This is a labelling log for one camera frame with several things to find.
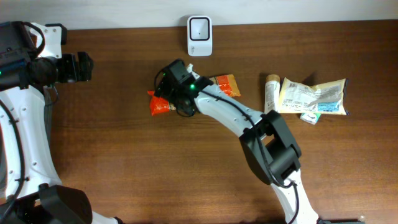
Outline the orange spaghetti packet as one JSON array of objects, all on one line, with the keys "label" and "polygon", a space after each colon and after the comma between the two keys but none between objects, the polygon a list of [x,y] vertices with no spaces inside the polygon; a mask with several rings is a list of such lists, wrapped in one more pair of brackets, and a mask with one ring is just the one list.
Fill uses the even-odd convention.
[{"label": "orange spaghetti packet", "polygon": [[[230,97],[241,96],[236,79],[233,74],[218,75],[209,78],[215,85],[218,85],[220,90]],[[148,90],[147,94],[151,96],[150,99],[150,114],[155,116],[157,114],[175,111],[176,107],[163,98],[154,96],[154,90]]]}]

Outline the white tube with gold cap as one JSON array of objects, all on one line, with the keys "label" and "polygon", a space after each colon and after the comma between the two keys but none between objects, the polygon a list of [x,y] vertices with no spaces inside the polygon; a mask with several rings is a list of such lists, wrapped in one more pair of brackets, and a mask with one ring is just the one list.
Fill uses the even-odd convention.
[{"label": "white tube with gold cap", "polygon": [[278,111],[280,93],[280,76],[271,74],[266,77],[264,113]]}]

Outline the teal tissue pack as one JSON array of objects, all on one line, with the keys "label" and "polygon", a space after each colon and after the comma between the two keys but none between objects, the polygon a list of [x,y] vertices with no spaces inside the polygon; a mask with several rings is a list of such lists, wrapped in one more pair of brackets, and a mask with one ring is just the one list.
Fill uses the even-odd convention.
[{"label": "teal tissue pack", "polygon": [[321,116],[320,113],[302,113],[300,115],[300,119],[302,121],[305,121],[307,123],[315,125],[315,124],[318,123],[318,120],[320,119],[320,116]]}]

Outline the white crinkled snack bag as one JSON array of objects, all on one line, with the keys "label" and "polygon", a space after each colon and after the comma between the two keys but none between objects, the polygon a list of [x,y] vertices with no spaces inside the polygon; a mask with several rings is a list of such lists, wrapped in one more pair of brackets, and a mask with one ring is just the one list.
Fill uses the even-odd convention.
[{"label": "white crinkled snack bag", "polygon": [[284,78],[279,93],[278,112],[348,115],[343,106],[347,82],[344,78],[308,86]]}]

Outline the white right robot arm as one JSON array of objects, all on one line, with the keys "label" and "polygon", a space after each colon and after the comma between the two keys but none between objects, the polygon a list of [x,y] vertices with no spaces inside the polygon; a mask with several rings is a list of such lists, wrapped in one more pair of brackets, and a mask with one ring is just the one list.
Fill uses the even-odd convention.
[{"label": "white right robot arm", "polygon": [[156,78],[155,95],[212,117],[239,138],[248,166],[279,199],[287,223],[318,223],[319,215],[304,190],[301,150],[283,117],[264,114],[230,98],[205,77],[185,82]]}]

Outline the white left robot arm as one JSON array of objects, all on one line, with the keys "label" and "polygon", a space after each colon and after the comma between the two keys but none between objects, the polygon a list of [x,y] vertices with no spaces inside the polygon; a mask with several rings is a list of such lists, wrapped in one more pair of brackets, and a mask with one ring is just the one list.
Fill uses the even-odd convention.
[{"label": "white left robot arm", "polygon": [[65,54],[67,28],[12,21],[1,24],[2,223],[119,223],[92,210],[86,194],[62,184],[49,148],[49,90],[87,82],[93,60]]}]

